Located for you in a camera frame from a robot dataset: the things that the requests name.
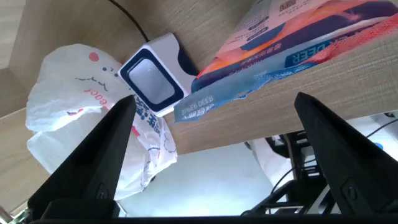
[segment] black wire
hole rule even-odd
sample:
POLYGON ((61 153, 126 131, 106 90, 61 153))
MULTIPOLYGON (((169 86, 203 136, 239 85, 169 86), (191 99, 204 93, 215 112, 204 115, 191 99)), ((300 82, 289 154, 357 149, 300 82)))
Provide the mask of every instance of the black wire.
POLYGON ((123 8, 119 3, 117 3, 115 0, 108 0, 108 1, 110 1, 112 4, 114 4, 120 10, 122 10, 122 12, 124 12, 125 15, 128 16, 128 18, 130 18, 130 20, 132 20, 132 22, 136 25, 136 27, 138 28, 138 30, 141 33, 142 37, 145 39, 145 41, 149 42, 148 37, 146 36, 145 32, 142 30, 141 26, 136 21, 136 19, 125 8, 123 8))
POLYGON ((372 136, 372 135, 375 134, 376 132, 380 131, 382 128, 385 128, 387 125, 392 124, 392 123, 394 123, 394 122, 396 122, 396 121, 398 121, 398 119, 395 119, 395 120, 393 120, 393 121, 388 122, 387 124, 382 125, 380 128, 377 128, 377 129, 374 130, 372 133, 368 134, 366 137, 368 138, 368 137, 372 136))
MULTIPOLYGON (((307 164, 307 163, 309 163, 309 162, 313 162, 313 161, 315 161, 315 160, 316 160, 316 159, 311 159, 311 160, 309 160, 309 161, 307 161, 307 162, 304 162, 303 165, 304 165, 304 164, 307 164)), ((271 190, 271 193, 270 193, 270 194, 274 193, 276 187, 278 187, 278 185, 280 184, 280 182, 287 176, 287 174, 289 174, 290 172, 292 172, 294 169, 296 169, 296 167, 292 167, 289 171, 287 171, 287 172, 278 180, 278 182, 275 184, 274 188, 271 190)))

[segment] white device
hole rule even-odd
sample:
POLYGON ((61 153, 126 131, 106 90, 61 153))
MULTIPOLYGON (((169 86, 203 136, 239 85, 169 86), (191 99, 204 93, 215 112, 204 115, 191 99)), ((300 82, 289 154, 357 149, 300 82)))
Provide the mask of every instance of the white device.
POLYGON ((191 93, 198 74, 171 33, 145 43, 118 71, 158 117, 191 93))

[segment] small screen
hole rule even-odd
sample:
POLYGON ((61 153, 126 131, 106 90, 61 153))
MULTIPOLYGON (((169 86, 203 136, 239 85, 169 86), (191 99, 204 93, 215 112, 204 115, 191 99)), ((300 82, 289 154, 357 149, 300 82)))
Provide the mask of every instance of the small screen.
POLYGON ((173 86, 149 59, 142 59, 130 72, 129 78, 153 104, 174 95, 173 86))

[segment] plastic bag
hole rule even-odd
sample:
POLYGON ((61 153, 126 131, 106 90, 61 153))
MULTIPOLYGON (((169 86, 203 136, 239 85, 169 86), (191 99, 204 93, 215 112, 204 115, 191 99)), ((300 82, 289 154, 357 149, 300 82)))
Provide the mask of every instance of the plastic bag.
POLYGON ((257 1, 254 6, 243 25, 193 81, 193 94, 174 107, 176 123, 198 120, 230 101, 245 99, 265 84, 398 32, 398 7, 389 1, 257 1), (263 9, 269 9, 269 16, 263 9), (274 22, 284 18, 279 29, 267 26, 271 13, 278 17, 274 22), (256 38, 245 38, 238 35, 240 32, 254 32, 256 38), (235 45, 240 47, 226 48, 235 45))
MULTIPOLYGON (((29 94, 26 126, 32 155, 53 173, 121 98, 134 94, 118 77, 121 64, 107 53, 81 45, 48 54, 29 94)), ((163 118, 134 95, 132 124, 115 200, 145 189, 157 173, 177 161, 173 137, 163 118)))

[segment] wooden board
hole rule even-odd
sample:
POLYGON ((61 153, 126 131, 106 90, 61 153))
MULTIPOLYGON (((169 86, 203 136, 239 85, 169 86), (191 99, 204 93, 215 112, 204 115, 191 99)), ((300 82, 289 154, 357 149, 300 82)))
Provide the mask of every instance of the wooden board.
MULTIPOLYGON (((210 62, 253 2, 117 1, 150 39, 173 32, 199 69, 210 62)), ((106 0, 27 1, 9 68, 29 92, 43 58, 57 47, 75 43, 97 47, 123 63, 144 39, 128 17, 106 0)))
POLYGON ((25 109, 0 118, 0 205, 11 212, 49 177, 26 148, 32 133, 25 127, 25 109))
POLYGON ((294 109, 299 91, 311 94, 344 119, 398 110, 398 37, 376 41, 304 72, 273 82, 201 120, 174 124, 180 154, 302 129, 294 109))
POLYGON ((26 106, 27 93, 14 74, 0 69, 0 118, 26 106))
POLYGON ((0 68, 7 68, 25 0, 0 0, 0 68))

